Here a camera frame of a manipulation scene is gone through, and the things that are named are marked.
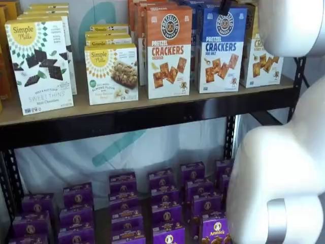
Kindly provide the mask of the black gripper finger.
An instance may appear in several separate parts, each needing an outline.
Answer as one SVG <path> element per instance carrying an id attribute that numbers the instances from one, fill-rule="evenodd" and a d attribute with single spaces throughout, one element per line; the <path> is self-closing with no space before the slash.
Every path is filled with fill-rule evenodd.
<path id="1" fill-rule="evenodd" d="M 228 14 L 232 6 L 232 0 L 221 0 L 219 6 L 219 14 Z"/>

